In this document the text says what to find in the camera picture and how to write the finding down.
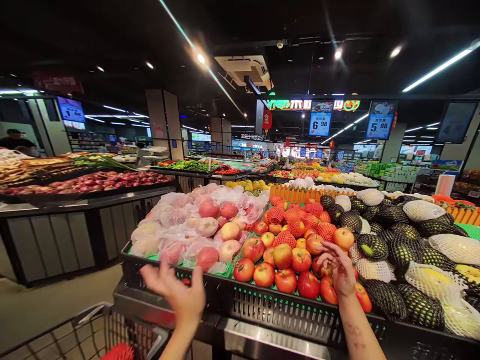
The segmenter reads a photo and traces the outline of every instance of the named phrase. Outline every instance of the paper towel roll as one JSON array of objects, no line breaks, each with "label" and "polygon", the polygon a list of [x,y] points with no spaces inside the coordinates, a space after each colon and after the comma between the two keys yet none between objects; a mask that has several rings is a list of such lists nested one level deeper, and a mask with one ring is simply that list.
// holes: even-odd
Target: paper towel roll
[{"label": "paper towel roll", "polygon": [[440,175],[436,183],[435,194],[450,196],[454,187],[455,175]]}]

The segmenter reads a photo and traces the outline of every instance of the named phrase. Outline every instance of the black ceiling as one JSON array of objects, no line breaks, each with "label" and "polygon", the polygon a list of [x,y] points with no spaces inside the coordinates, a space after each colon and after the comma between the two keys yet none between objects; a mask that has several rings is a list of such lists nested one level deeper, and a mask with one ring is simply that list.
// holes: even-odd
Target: black ceiling
[{"label": "black ceiling", "polygon": [[[480,4],[470,1],[457,1],[454,6],[438,0],[165,2],[210,59],[214,74],[223,72],[214,56],[263,55],[277,93],[399,94],[480,38]],[[247,113],[245,119],[198,66],[159,0],[2,1],[0,14],[4,15],[0,22],[4,86],[18,81],[31,85],[34,71],[63,69],[81,77],[86,113],[98,112],[98,105],[105,104],[146,114],[145,89],[162,88],[178,96],[186,125],[202,128],[208,122],[205,114],[224,113],[233,124],[253,124],[255,97],[219,78]],[[282,49],[276,47],[278,40],[285,42]],[[400,54],[390,59],[397,46],[402,46]],[[340,61],[334,59],[337,47],[342,49]],[[410,93],[465,94],[479,84],[480,49]],[[398,121],[410,128],[434,123],[444,105],[443,101],[401,102]],[[331,134],[367,109],[364,101],[355,113],[336,116]],[[305,136],[307,120],[297,112],[274,112],[270,138]],[[348,130],[336,141],[351,143],[364,134]]]}]

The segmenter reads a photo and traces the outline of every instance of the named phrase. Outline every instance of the digital price board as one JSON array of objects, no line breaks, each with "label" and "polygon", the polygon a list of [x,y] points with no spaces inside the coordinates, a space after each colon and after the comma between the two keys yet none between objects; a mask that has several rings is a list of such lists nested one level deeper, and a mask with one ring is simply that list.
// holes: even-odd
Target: digital price board
[{"label": "digital price board", "polygon": [[396,101],[372,101],[365,137],[367,139],[388,140],[396,110]]},{"label": "digital price board", "polygon": [[310,136],[329,136],[332,123],[333,101],[317,101],[310,111]]}]

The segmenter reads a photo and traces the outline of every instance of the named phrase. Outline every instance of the display monitor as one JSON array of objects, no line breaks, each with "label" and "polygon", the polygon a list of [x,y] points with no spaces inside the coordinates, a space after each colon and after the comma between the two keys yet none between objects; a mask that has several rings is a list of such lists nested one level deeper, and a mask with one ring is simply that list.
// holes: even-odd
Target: display monitor
[{"label": "display monitor", "polygon": [[310,136],[329,136],[332,123],[333,101],[316,101],[310,111]]},{"label": "display monitor", "polygon": [[365,137],[367,139],[388,140],[396,110],[396,101],[372,101]]},{"label": "display monitor", "polygon": [[452,144],[463,143],[477,105],[476,102],[450,102],[436,141]]},{"label": "display monitor", "polygon": [[61,118],[66,121],[77,123],[85,122],[84,109],[80,101],[72,100],[66,97],[56,97]]}]

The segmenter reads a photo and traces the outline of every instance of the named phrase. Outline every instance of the supermarket aisle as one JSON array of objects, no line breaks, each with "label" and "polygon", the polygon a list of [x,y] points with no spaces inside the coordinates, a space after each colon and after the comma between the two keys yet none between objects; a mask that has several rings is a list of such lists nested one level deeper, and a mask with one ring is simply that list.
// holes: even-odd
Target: supermarket aisle
[{"label": "supermarket aisle", "polygon": [[113,302],[120,265],[71,280],[25,288],[0,279],[0,353],[99,302]]}]

